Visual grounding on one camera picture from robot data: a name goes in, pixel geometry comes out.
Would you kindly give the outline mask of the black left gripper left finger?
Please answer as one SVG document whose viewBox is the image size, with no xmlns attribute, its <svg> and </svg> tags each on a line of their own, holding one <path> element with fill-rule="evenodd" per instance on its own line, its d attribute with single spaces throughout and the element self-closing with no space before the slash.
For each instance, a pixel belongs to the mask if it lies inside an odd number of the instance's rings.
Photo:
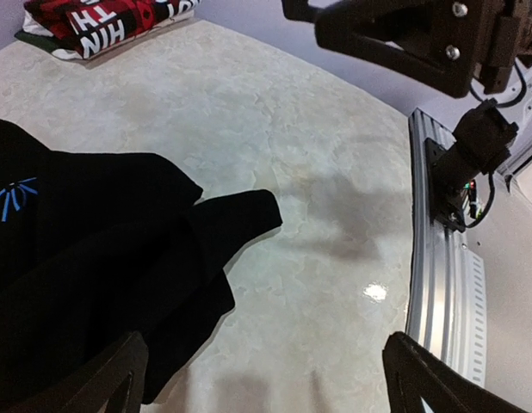
<svg viewBox="0 0 532 413">
<path fill-rule="evenodd" d="M 15 406 L 17 412 L 139 412 L 148 348 L 126 333 L 58 384 Z"/>
</svg>

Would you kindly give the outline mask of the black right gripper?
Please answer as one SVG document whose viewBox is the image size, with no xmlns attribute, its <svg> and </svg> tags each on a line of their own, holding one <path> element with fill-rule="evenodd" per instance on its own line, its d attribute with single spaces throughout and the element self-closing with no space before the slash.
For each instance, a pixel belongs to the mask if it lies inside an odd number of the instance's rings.
<svg viewBox="0 0 532 413">
<path fill-rule="evenodd" d="M 463 97 L 473 80 L 503 92 L 516 62 L 532 68 L 532 1 L 429 1 L 418 58 L 357 34 L 348 22 L 320 15 L 317 44 L 385 67 L 448 96 Z"/>
</svg>

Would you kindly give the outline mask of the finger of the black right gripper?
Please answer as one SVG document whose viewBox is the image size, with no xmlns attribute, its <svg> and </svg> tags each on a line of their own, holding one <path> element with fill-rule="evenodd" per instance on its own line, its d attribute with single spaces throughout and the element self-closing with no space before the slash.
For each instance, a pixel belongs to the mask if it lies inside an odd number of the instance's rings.
<svg viewBox="0 0 532 413">
<path fill-rule="evenodd" d="M 310 4 L 307 0 L 282 0 L 282 12 L 287 20 L 318 20 L 334 2 L 325 6 Z"/>
</svg>

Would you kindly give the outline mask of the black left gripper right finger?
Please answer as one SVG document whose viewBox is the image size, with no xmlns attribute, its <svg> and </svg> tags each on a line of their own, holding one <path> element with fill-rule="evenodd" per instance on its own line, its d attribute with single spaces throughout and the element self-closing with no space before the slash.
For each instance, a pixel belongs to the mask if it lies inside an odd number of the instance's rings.
<svg viewBox="0 0 532 413">
<path fill-rule="evenodd" d="M 391 412 L 510 412 L 514 404 L 463 378 L 407 334 L 391 334 L 382 350 Z"/>
</svg>

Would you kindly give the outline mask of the black t-shirt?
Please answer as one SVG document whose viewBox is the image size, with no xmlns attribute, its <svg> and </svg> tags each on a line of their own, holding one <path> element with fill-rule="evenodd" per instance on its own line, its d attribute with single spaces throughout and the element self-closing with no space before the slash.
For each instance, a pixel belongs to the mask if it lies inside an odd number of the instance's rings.
<svg viewBox="0 0 532 413">
<path fill-rule="evenodd" d="M 234 309 L 226 264 L 281 223 L 266 189 L 203 200 L 158 154 L 55 151 L 0 119 L 0 412 L 133 332 L 152 403 Z"/>
</svg>

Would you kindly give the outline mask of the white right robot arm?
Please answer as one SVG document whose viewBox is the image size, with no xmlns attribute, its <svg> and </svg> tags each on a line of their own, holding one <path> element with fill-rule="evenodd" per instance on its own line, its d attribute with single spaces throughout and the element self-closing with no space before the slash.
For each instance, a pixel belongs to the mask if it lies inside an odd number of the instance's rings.
<svg viewBox="0 0 532 413">
<path fill-rule="evenodd" d="M 286 19 L 314 26 L 319 47 L 364 60 L 461 99 L 478 81 L 505 91 L 516 61 L 532 66 L 532 1 L 284 1 Z M 434 180 L 462 188 L 506 160 L 518 132 L 490 99 L 469 110 Z"/>
</svg>

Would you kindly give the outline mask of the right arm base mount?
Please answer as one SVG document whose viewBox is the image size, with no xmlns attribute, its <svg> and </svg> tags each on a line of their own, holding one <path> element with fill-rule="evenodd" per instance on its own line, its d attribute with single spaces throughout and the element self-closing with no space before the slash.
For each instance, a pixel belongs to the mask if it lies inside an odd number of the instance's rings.
<svg viewBox="0 0 532 413">
<path fill-rule="evenodd" d="M 446 149 L 434 139 L 424 142 L 429 182 L 430 219 L 436 220 L 451 231 L 464 232 L 478 226 L 492 209 L 495 201 L 495 182 L 492 165 L 494 152 L 486 147 L 474 149 L 463 141 L 454 142 Z M 476 176 L 488 176 L 489 197 L 486 205 L 478 207 L 478 201 L 471 200 L 473 221 L 465 218 L 464 202 L 476 190 L 471 182 Z"/>
</svg>

